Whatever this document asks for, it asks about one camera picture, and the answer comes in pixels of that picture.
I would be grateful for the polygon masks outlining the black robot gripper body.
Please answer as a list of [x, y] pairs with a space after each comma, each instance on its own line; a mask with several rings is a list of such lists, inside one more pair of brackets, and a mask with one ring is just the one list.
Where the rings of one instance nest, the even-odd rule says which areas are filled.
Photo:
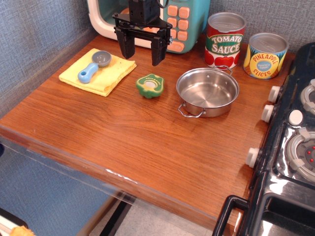
[[158, 0], [129, 0], [129, 13], [114, 13], [114, 32], [120, 43], [135, 39], [153, 41], [161, 39], [165, 45], [172, 43], [170, 30], [172, 25], [160, 18], [162, 5]]

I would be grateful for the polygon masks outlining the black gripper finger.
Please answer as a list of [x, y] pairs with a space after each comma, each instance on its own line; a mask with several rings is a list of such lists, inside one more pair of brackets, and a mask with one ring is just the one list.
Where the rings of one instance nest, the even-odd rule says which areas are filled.
[[167, 30], [160, 29], [151, 40], [152, 65], [157, 66], [165, 59], [167, 50]]
[[129, 59], [135, 54], [135, 40], [128, 29], [116, 27], [116, 36], [121, 49], [122, 55]]

